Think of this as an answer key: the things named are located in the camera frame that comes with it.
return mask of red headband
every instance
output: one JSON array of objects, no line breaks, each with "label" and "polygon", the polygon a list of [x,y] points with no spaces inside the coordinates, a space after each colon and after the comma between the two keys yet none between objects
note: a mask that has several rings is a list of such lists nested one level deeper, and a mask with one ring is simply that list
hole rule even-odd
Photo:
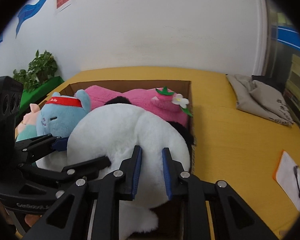
[{"label": "red headband", "polygon": [[52,97],[46,104],[82,107],[81,101],[77,98]]}]

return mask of yellow table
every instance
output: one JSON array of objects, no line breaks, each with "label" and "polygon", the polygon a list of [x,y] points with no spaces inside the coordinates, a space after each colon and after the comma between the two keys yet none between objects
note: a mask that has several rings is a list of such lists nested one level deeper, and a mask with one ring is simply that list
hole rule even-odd
[{"label": "yellow table", "polygon": [[191,80],[195,175],[227,181],[279,237],[299,212],[272,179],[284,149],[300,165],[300,129],[235,109],[235,94],[221,73],[172,67],[120,67],[82,71],[68,84],[93,80]]}]

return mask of green tray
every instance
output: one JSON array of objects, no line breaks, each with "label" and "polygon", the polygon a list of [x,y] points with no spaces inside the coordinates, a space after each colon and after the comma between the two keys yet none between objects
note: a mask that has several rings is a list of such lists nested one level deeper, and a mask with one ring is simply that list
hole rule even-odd
[{"label": "green tray", "polygon": [[49,79],[45,84],[41,85],[40,87],[38,87],[37,89],[31,92],[27,92],[24,90],[22,93],[18,116],[22,114],[24,111],[26,111],[26,109],[29,107],[29,104],[33,104],[36,101],[38,101],[40,98],[46,96],[49,92],[54,90],[63,82],[64,81],[60,76],[53,77]]}]

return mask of cardboard box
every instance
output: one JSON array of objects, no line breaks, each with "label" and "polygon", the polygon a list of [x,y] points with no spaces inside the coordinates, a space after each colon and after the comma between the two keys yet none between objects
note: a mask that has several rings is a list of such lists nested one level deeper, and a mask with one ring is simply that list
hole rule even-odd
[{"label": "cardboard box", "polygon": [[[86,89],[90,86],[98,85],[117,92],[127,92],[132,89],[153,89],[167,86],[172,91],[182,94],[184,98],[188,98],[188,105],[192,113],[192,96],[191,81],[183,80],[105,80],[78,82],[68,85],[59,93],[63,96],[73,96],[77,90]],[[42,101],[40,108],[47,102],[49,98]],[[188,129],[194,136],[193,118],[189,117]],[[191,153],[191,172],[194,172],[194,146]],[[159,228],[156,231],[146,234],[133,234],[131,239],[182,239],[183,232],[183,207],[180,201],[169,201],[160,207],[154,208],[153,211],[159,217]]]}]

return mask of gray cloth bag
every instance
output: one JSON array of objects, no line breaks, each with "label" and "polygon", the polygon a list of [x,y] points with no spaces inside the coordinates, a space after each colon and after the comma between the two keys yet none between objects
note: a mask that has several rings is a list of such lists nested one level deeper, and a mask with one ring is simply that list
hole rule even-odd
[{"label": "gray cloth bag", "polygon": [[293,120],[282,94],[271,86],[243,75],[226,75],[236,97],[236,108],[283,125]]}]

